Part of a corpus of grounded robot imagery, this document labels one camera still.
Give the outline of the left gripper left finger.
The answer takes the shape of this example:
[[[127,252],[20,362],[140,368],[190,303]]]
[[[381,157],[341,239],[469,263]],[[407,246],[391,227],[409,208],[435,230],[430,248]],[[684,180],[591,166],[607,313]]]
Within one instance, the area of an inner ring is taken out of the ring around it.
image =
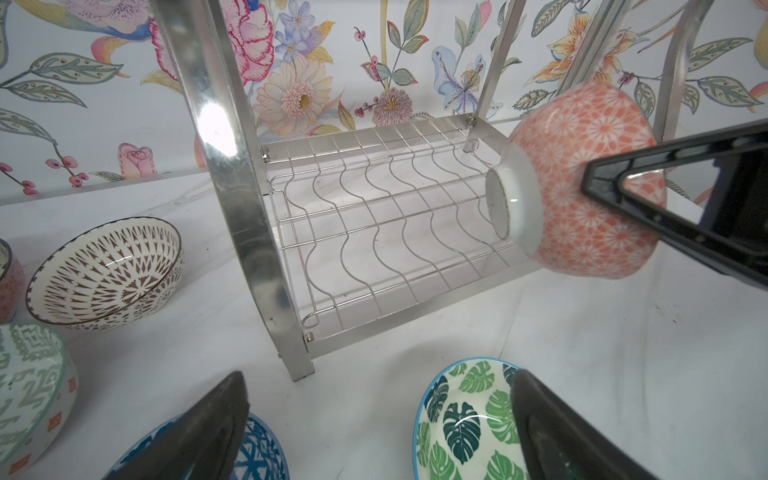
[[[249,413],[243,374],[233,371],[109,479],[228,479]]]

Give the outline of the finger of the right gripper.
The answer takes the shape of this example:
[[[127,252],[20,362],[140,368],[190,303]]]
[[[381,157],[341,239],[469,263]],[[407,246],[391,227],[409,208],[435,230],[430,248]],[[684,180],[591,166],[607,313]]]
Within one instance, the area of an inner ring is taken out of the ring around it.
[[[767,122],[593,160],[584,195],[712,270],[767,287]]]

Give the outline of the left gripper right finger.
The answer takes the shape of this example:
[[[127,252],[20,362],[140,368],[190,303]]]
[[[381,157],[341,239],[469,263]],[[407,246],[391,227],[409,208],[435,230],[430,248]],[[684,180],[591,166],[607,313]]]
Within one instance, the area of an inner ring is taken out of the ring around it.
[[[530,371],[511,384],[511,411],[532,479],[652,479]]]

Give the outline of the blue patterned bowl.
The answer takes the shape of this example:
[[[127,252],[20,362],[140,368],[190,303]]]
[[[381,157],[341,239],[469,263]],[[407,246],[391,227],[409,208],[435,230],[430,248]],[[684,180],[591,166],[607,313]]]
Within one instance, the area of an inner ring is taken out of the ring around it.
[[[142,437],[111,467],[104,479],[110,479],[116,471],[148,447],[178,418],[180,415],[172,417]],[[280,442],[268,425],[253,413],[248,414],[230,479],[290,479],[287,460]]]

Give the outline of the green leaf patterned bowl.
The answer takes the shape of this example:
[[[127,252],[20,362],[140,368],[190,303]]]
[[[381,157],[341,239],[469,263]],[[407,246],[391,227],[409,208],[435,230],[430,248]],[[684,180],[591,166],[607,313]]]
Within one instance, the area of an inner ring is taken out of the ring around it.
[[[416,479],[528,479],[512,411],[518,367],[477,357],[446,367],[426,389],[413,432]]]

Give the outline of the pink bowl dark floral inside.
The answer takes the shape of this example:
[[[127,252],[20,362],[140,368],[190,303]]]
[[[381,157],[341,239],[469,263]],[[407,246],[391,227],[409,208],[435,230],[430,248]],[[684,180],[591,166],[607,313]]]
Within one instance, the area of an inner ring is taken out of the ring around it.
[[[536,109],[515,127],[485,177],[496,235],[561,274],[634,274],[658,236],[586,197],[581,182],[589,162],[654,143],[644,113],[608,84],[581,84]]]

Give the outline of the stainless steel dish rack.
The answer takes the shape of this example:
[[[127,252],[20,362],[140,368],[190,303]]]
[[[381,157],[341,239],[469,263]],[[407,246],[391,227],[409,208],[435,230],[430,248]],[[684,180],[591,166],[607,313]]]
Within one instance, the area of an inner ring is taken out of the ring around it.
[[[262,144],[216,1],[156,1],[258,313],[293,380],[315,359],[535,272],[499,239],[487,120],[524,11],[508,4],[477,110]]]

